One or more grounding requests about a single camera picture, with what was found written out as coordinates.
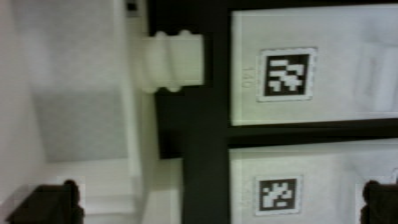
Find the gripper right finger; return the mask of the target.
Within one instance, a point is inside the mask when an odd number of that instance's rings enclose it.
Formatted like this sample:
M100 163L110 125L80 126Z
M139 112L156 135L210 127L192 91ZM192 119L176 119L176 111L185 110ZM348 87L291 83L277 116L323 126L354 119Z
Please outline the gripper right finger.
M398 224L398 184L371 180L363 189L361 224Z

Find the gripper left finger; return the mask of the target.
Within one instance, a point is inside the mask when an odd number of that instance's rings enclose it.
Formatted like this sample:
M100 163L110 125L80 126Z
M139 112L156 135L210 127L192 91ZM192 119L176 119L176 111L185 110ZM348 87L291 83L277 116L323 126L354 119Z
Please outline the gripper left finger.
M84 224L80 188L68 179L61 185L39 185L7 215L7 224Z

